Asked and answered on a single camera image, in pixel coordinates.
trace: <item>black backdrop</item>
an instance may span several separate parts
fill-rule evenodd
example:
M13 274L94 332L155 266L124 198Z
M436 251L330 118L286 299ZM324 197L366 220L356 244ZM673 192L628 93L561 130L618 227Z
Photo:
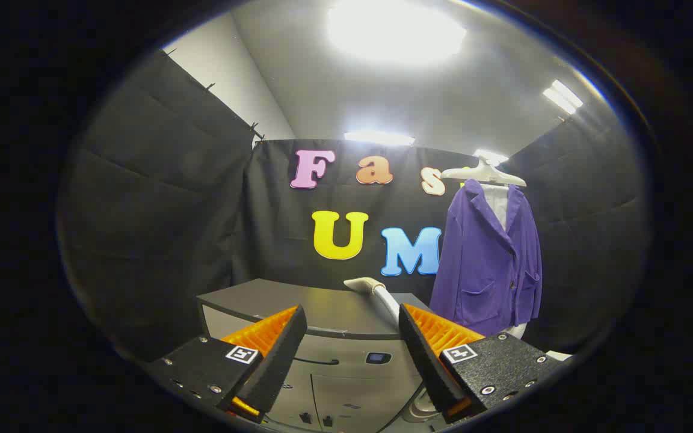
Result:
M253 132L164 52L129 73L79 137L58 237L85 312L148 361L198 335L195 296L230 283Z
M332 150L336 160L327 164L325 175L314 189L294 189L298 150ZM366 156L383 156L390 162L394 178L386 184L361 184L355 178L358 161ZM266 278L311 287L347 290L344 280L373 277L390 292L409 292L429 303L434 274L384 276L386 240L381 231L399 227L414 244L424 227L437 227L445 235L446 211L459 190L459 181L444 180L443 195L429 195L421 188L421 169L440 171L475 167L478 159L441 150L409 146L381 146L346 140L275 140L259 143L245 171L242 218L234 257L235 282ZM330 210L339 214L333 240L349 243L349 212L368 214L363 228L363 249L349 260L330 260L314 250L312 213ZM438 239L438 251L443 236Z
M541 244L541 310L523 340L564 353L624 313L653 236L638 143L611 110L590 106L500 166L526 181Z

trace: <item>cabinet door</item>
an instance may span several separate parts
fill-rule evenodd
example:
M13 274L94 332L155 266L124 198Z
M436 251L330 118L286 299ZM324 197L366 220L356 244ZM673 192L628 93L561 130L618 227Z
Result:
M413 396L421 376L401 378L333 378L312 375L322 431L375 433L387 425ZM325 425L330 417L333 425Z
M301 419L300 414L308 414L311 424ZM282 424L307 430L320 431L317 412L314 408L312 379L306 365L293 362L285 378L280 395L274 401L272 410L266 414L269 419Z

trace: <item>white hose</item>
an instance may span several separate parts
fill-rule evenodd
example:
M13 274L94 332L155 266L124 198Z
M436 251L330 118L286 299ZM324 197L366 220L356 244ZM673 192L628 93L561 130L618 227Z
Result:
M344 282L348 288L354 290L358 293L366 293L369 296L377 296L382 304L387 307L394 320L396 327L399 327L399 304L392 298L392 295L388 293L387 287L380 282L377 282L370 277L355 278L354 280L346 280Z

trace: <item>white hanger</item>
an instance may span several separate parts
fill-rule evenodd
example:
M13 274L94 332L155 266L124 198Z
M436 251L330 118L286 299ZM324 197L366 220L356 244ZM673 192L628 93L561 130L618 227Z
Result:
M474 179L479 182L501 183L503 185L526 186L526 182L517 176L501 173L486 162L482 155L478 157L478 166L473 169L448 169L441 173L441 179Z

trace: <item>jacket pocket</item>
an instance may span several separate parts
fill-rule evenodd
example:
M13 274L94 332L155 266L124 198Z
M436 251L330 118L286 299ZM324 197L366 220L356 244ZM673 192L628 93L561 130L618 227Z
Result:
M525 271L520 293L517 294L517 323L522 324L531 320L534 311L534 296L539 285L539 274Z
M466 324L476 324L495 318L499 313L495 281L461 289L461 315Z

